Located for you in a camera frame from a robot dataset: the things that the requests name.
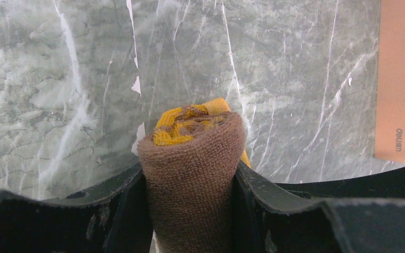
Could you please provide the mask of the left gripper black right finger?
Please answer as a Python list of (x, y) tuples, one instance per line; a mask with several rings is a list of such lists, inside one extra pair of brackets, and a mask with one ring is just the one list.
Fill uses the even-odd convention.
[(233, 217), (234, 252), (405, 252), (405, 167), (287, 184), (241, 163)]

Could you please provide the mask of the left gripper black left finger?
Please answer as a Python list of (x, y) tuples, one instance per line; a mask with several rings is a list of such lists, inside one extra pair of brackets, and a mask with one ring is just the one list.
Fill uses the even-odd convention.
[(65, 198), (0, 190), (0, 252), (149, 252), (152, 232), (140, 164)]

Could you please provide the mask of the orange file organizer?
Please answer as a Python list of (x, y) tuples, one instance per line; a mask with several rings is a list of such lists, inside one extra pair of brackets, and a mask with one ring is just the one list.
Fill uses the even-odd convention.
[(405, 1), (381, 1), (374, 156), (405, 163)]

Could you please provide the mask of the brown yellow towel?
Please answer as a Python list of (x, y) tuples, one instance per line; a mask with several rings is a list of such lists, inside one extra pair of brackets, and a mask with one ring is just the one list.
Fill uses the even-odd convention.
[(242, 117), (223, 98), (164, 112), (138, 144), (161, 252), (232, 252), (233, 178), (247, 162)]

